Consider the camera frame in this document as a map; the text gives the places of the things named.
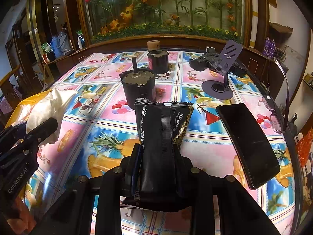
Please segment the black motor with shaft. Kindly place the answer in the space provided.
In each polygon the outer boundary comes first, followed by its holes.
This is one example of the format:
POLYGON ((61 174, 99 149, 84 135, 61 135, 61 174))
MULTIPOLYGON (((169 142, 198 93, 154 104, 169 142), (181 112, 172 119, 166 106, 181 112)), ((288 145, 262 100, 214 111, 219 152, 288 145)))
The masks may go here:
POLYGON ((138 68, 136 57, 132 57, 133 69, 119 74, 126 101, 131 109, 135 109, 135 100, 149 99, 156 102, 156 79, 159 78, 147 67, 138 68))

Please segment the white cloth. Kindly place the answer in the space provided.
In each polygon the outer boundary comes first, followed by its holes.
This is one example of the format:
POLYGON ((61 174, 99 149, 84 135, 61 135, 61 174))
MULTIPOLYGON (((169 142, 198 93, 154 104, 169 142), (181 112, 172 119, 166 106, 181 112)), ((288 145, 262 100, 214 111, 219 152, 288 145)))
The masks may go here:
POLYGON ((57 129, 39 145, 54 144, 57 142, 66 109, 76 95, 76 90, 53 89, 33 107, 27 120, 26 132, 29 133, 44 121, 54 118, 58 123, 57 129))

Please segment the black snack packet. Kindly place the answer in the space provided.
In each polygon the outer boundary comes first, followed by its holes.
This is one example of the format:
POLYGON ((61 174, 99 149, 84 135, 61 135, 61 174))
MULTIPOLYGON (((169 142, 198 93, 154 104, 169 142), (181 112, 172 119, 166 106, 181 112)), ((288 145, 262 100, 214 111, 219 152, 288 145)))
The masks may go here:
POLYGON ((187 171, 191 161, 182 157, 180 146, 194 107, 189 102, 135 100, 139 144, 143 147, 139 188, 126 192, 124 205, 156 212, 178 212, 191 206, 187 171))

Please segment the purple phone stand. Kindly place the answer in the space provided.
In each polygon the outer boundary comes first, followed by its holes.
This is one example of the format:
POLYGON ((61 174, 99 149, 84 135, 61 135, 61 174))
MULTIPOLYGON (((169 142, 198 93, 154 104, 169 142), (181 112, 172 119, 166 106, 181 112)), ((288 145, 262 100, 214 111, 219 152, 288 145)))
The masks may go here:
POLYGON ((223 76, 223 82, 217 80, 207 80, 202 83, 203 91, 209 96, 219 99, 228 100, 233 97, 233 91, 229 87, 228 74, 229 69, 242 51, 242 45, 233 40, 227 41, 222 51, 219 53, 220 64, 215 64, 218 74, 223 76))

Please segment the black phone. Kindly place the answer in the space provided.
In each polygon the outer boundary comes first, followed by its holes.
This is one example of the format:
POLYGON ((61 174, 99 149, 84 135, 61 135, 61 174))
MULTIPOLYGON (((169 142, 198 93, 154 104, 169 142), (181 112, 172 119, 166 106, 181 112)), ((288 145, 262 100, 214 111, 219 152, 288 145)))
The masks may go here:
POLYGON ((243 103, 217 106, 220 117, 247 178, 255 190, 280 172, 280 165, 265 133, 243 103))

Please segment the eyeglasses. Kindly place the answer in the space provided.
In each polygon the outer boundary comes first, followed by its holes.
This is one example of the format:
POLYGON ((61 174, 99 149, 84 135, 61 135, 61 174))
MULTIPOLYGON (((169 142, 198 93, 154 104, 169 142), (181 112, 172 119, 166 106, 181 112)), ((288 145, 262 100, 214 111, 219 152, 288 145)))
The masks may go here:
POLYGON ((270 114, 270 125, 274 132, 282 134, 288 127, 289 107, 290 107, 290 94, 289 84, 286 77, 284 67, 279 60, 274 57, 271 59, 270 51, 267 47, 264 48, 265 55, 267 57, 267 81, 266 92, 262 96, 262 102, 264 103, 270 114), (279 106, 282 104, 282 86, 285 85, 285 105, 284 115, 282 108, 279 106))

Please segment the black gadget on table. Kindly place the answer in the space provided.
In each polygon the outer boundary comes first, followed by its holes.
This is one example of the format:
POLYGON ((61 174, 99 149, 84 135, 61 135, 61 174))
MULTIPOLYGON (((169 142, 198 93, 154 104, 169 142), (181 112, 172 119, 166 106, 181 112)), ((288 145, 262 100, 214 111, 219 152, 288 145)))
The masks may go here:
MULTIPOLYGON (((206 47, 206 52, 198 58, 190 58, 189 66, 196 71, 204 71, 209 69, 210 71, 219 73, 215 64, 220 64, 219 54, 216 52, 214 47, 206 47)), ((233 61, 229 72, 235 74, 240 78, 244 78, 247 73, 245 65, 238 59, 233 61)))

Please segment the yellow cardboard box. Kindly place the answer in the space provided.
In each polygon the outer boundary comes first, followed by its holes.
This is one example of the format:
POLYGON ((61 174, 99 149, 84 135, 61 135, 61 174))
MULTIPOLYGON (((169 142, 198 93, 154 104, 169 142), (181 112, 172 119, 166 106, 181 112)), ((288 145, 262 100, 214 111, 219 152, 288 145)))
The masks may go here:
POLYGON ((48 93, 52 92, 52 90, 47 90, 44 92, 40 92, 38 94, 35 94, 33 96, 30 96, 24 100, 22 100, 13 113, 11 114, 7 124, 5 125, 5 128, 9 126, 14 126, 15 124, 18 123, 18 121, 27 121, 28 117, 34 108, 34 106, 41 101, 44 97, 48 95, 48 93))

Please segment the wooden chair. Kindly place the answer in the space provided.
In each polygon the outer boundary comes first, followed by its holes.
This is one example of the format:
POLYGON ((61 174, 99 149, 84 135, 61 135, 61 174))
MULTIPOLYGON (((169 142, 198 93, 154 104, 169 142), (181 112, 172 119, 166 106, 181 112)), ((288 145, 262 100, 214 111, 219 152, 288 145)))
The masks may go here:
POLYGON ((1 91, 13 110, 20 103, 21 99, 13 89, 12 84, 10 83, 10 77, 14 76, 19 71, 20 67, 21 65, 18 65, 14 70, 8 72, 0 82, 1 91))

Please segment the black cylinder with gear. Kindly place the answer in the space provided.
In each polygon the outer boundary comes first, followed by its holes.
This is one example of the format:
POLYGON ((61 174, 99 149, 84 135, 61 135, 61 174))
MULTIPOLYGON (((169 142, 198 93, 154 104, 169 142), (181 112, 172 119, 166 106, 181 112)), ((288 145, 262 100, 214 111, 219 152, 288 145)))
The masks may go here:
POLYGON ((149 68, 155 74, 168 72, 169 53, 165 50, 151 50, 147 54, 149 68))

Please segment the red mesh bag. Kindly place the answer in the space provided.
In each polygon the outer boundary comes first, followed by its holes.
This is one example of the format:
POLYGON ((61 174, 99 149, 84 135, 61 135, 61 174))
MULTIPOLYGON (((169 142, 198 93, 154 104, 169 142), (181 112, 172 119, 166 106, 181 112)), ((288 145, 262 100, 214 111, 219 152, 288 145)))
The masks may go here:
POLYGON ((29 234, 37 223, 19 196, 14 201, 13 210, 17 211, 17 217, 8 218, 8 224, 16 234, 29 234))

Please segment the wooden spool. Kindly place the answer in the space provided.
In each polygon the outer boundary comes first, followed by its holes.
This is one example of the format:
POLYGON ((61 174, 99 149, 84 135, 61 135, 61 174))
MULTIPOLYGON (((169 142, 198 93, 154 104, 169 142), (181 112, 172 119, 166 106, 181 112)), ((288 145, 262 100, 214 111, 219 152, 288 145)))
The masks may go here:
POLYGON ((159 40, 150 40, 147 42, 147 48, 149 51, 159 50, 160 49, 160 41, 159 40))

